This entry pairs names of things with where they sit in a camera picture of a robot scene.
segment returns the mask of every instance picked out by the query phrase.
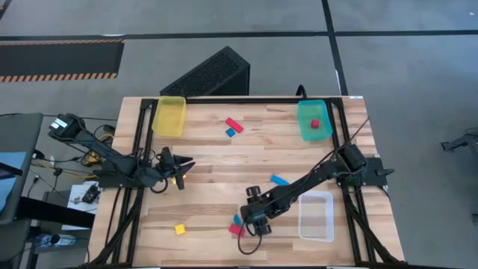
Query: black vented box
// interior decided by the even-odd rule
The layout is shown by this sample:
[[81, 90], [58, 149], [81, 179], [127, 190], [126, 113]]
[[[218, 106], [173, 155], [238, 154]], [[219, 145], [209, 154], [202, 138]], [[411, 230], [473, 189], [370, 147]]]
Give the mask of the black vented box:
[[161, 96], [248, 96], [250, 64], [229, 46], [160, 91]]

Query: small yellow cube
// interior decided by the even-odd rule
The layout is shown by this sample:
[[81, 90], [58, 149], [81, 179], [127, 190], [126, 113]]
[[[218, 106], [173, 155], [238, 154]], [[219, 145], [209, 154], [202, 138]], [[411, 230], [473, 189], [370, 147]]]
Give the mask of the small yellow cube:
[[175, 228], [176, 228], [177, 235], [182, 235], [186, 232], [186, 228], [184, 227], [184, 224], [179, 224]]

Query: wooden table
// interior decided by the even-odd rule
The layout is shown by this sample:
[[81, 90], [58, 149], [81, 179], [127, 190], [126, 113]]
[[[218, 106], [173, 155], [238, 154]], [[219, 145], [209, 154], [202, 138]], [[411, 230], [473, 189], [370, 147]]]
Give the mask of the wooden table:
[[[122, 154], [131, 152], [140, 100], [140, 97], [126, 97], [122, 102], [113, 142], [114, 149]], [[352, 134], [367, 118], [364, 100], [344, 97], [344, 109]], [[244, 127], [233, 138], [225, 133], [229, 127], [224, 120], [228, 117]], [[337, 111], [335, 119], [342, 140]], [[355, 143], [365, 155], [377, 153], [369, 123], [357, 135]], [[274, 187], [271, 174], [292, 182], [333, 150], [331, 138], [312, 143], [301, 138], [297, 104], [187, 105], [181, 138], [153, 136], [152, 148], [160, 152], [163, 146], [169, 146], [174, 154], [193, 157], [196, 166], [188, 173], [183, 191], [175, 185], [170, 185], [163, 194], [145, 191], [134, 266], [354, 264], [341, 189], [335, 180], [315, 188], [334, 197], [332, 243], [299, 237], [297, 203], [289, 212], [270, 221], [273, 233], [264, 236], [259, 250], [250, 256], [239, 253], [237, 239], [228, 231], [232, 217], [246, 203], [246, 188], [259, 185], [266, 191]], [[388, 198], [377, 187], [363, 187], [362, 191], [371, 229], [392, 255], [403, 259]], [[116, 192], [114, 189], [102, 192], [90, 240], [92, 257], [104, 247]], [[111, 234], [117, 227], [120, 201]], [[186, 233], [177, 235], [174, 227], [181, 223]], [[362, 260], [367, 260], [363, 235], [360, 228], [357, 230]], [[125, 260], [128, 238], [129, 231], [123, 238], [120, 261]], [[246, 237], [241, 243], [245, 250], [251, 250], [257, 240]]]

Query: clear plastic bin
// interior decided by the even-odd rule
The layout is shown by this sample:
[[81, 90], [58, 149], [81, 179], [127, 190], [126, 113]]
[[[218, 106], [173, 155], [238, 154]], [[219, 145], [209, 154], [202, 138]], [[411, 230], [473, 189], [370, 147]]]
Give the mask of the clear plastic bin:
[[159, 98], [152, 129], [157, 135], [178, 137], [182, 134], [186, 116], [186, 99], [180, 96]]
[[[324, 140], [332, 134], [329, 114], [323, 100], [300, 101], [297, 105], [297, 118], [305, 141]], [[319, 128], [311, 127], [312, 120], [319, 120]]]
[[308, 191], [299, 197], [299, 236], [334, 241], [334, 197], [326, 191]]

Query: teal bin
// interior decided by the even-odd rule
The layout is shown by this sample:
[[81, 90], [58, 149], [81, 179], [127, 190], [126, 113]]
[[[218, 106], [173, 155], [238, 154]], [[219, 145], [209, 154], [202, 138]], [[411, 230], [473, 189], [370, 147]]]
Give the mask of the teal bin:
[[[300, 101], [297, 118], [305, 141], [324, 140], [332, 134], [326, 103], [323, 100]], [[319, 128], [311, 127], [312, 120], [319, 120]]]

